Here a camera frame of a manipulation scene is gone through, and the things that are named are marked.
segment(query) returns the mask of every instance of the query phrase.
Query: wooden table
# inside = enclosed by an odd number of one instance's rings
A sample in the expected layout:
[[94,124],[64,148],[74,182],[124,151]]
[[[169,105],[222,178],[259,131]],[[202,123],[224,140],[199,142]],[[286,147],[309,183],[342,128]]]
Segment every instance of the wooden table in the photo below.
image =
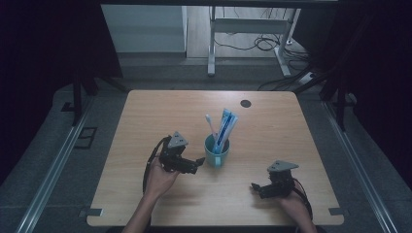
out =
[[[240,105],[252,103],[250,108]],[[179,131],[188,141],[183,157],[203,157],[210,134],[205,115],[219,128],[223,108],[239,120],[221,169],[206,162],[197,173],[181,174],[157,202],[152,225],[292,225],[272,199],[260,199],[251,183],[270,184],[266,168],[275,160],[299,165],[292,170],[306,189],[315,224],[341,224],[339,208],[305,118],[291,92],[133,90],[120,118],[92,209],[93,226],[126,225],[142,197],[146,162],[157,143]]]

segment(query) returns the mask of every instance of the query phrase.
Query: gray carpet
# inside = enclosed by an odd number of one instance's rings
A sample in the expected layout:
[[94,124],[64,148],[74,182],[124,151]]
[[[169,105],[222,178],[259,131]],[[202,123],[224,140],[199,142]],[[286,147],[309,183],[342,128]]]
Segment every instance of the gray carpet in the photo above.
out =
[[[122,64],[124,79],[118,80],[135,89],[204,89],[257,90],[262,83],[281,77],[276,65],[250,62],[239,65],[219,61],[216,76],[207,77],[204,60],[191,64],[156,65]],[[74,149],[44,209],[34,232],[119,232],[120,228],[91,227],[79,216],[90,206],[126,99],[113,86],[96,79],[99,93],[94,97],[85,127],[97,127],[95,140],[89,150]],[[382,232],[382,228],[354,175],[341,145],[327,119],[319,99],[321,86],[298,95],[312,136],[326,166],[338,202],[344,211],[345,222],[340,226],[322,226],[326,232]],[[15,232],[42,178],[61,147],[70,129],[73,114],[60,110],[72,102],[71,86],[54,95],[53,107],[25,155],[0,187],[1,232]],[[364,132],[350,108],[346,110],[347,134],[360,156],[367,174],[382,196],[395,220],[398,232],[412,228],[412,194],[385,154]],[[153,232],[290,232],[290,228],[155,228]]]

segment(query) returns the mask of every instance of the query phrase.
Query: blue cup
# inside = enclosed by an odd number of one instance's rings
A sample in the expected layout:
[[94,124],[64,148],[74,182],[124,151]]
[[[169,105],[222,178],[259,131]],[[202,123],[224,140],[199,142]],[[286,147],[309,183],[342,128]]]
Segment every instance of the blue cup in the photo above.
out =
[[206,162],[215,168],[220,168],[229,153],[230,142],[226,140],[223,146],[222,153],[212,153],[213,146],[215,145],[215,138],[213,135],[209,135],[205,140],[205,152],[206,152]]

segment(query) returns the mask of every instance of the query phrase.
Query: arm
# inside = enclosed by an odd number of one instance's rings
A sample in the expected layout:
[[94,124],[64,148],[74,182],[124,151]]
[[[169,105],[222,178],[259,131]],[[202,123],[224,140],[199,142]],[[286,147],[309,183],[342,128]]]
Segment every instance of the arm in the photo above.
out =
[[[298,182],[294,182],[299,191],[302,191]],[[317,233],[315,224],[312,222],[309,212],[303,204],[302,199],[294,191],[289,196],[284,198],[275,198],[282,209],[290,216],[298,225],[301,233]]]
[[155,208],[155,203],[167,190],[169,190],[178,175],[179,172],[169,173],[164,171],[158,158],[154,158],[148,176],[146,192],[122,233],[141,233],[145,230],[152,211]]

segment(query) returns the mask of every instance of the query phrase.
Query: toothbrush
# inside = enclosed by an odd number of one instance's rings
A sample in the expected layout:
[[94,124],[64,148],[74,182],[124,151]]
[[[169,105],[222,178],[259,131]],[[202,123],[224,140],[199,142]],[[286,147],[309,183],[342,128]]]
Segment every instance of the toothbrush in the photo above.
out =
[[213,137],[215,138],[215,141],[216,141],[216,138],[218,137],[218,134],[216,133],[215,129],[213,128],[212,119],[210,118],[209,115],[206,115],[206,120],[209,123],[210,129],[212,130],[212,135],[213,135]]

